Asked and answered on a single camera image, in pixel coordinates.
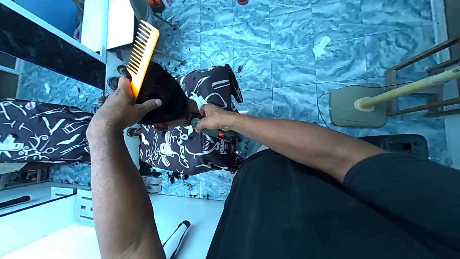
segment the black shirt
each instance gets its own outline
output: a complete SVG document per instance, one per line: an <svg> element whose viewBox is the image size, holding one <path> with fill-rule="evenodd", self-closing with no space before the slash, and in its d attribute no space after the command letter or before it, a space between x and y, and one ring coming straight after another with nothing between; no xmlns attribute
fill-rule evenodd
<svg viewBox="0 0 460 259"><path fill-rule="evenodd" d="M272 150L236 173L207 258L460 258L460 171L402 153L338 184Z"/></svg>

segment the foot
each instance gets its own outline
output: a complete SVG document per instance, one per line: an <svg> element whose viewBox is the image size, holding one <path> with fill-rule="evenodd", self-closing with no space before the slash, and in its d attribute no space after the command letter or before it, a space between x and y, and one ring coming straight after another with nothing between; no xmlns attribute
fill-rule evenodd
<svg viewBox="0 0 460 259"><path fill-rule="evenodd" d="M141 129L129 128L126 135L128 135L128 137L138 137L141 135Z"/></svg>

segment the paper scrap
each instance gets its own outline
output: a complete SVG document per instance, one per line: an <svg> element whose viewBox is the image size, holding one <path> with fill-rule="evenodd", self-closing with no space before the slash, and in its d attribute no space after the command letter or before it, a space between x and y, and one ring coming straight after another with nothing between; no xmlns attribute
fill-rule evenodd
<svg viewBox="0 0 460 259"><path fill-rule="evenodd" d="M48 83L45 83L45 94L49 94L51 90L51 87Z"/></svg>
<svg viewBox="0 0 460 259"><path fill-rule="evenodd" d="M324 36L319 44L316 44L315 47L313 48L313 53L315 54L315 58L319 58L322 55L326 54L327 51L324 50L324 48L331 42L331 38L328 36Z"/></svg>

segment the black cape with white print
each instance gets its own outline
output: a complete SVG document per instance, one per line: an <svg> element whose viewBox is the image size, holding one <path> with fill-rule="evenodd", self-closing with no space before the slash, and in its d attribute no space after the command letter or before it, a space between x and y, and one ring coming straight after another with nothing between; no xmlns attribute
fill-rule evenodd
<svg viewBox="0 0 460 259"><path fill-rule="evenodd" d="M235 74L228 64L195 70L177 81L187 97L227 111L238 112L232 96L237 102L243 102ZM235 172L243 163L235 151L236 140L225 142L198 134L190 126L169 127L163 132L154 131L150 125L141 128L140 158L153 167L195 175L220 169Z"/></svg>
<svg viewBox="0 0 460 259"><path fill-rule="evenodd" d="M72 106L0 99L0 162L89 163L92 117Z"/></svg>

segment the black handle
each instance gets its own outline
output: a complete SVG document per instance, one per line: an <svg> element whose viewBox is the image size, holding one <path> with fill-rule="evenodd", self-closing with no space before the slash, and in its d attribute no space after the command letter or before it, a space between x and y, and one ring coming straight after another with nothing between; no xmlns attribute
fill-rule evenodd
<svg viewBox="0 0 460 259"><path fill-rule="evenodd" d="M30 200L29 195L19 197L19 198L16 198L16 199L12 199L12 200L7 200L7 201L4 201L4 202L0 203L0 209L8 207L8 206L15 205L15 204L23 203L23 202L26 202L26 201L29 201L29 200Z"/></svg>

